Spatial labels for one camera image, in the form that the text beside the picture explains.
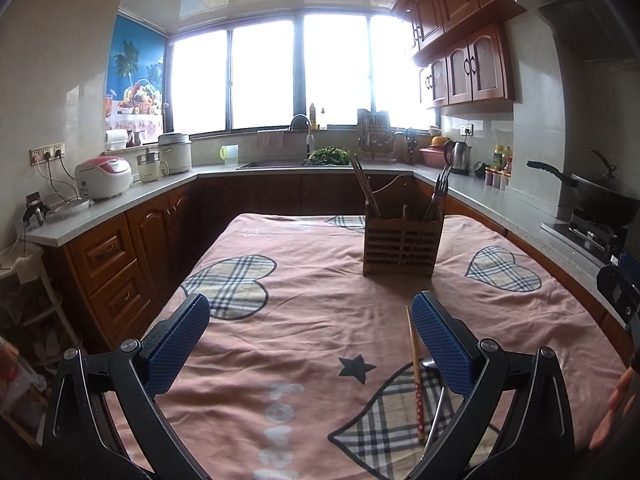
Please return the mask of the person's right hand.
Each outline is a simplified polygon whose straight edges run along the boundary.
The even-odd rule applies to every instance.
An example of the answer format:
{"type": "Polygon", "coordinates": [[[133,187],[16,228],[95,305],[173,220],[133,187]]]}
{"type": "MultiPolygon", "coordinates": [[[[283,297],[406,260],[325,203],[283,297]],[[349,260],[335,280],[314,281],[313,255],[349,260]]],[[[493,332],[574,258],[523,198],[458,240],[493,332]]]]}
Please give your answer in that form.
{"type": "Polygon", "coordinates": [[[634,397],[632,396],[627,402],[625,402],[625,399],[632,381],[637,377],[638,374],[632,367],[628,367],[626,372],[620,376],[612,396],[608,399],[608,412],[591,437],[589,443],[590,451],[602,448],[612,434],[616,416],[620,413],[626,414],[630,409],[631,401],[634,400],[634,397]]]}

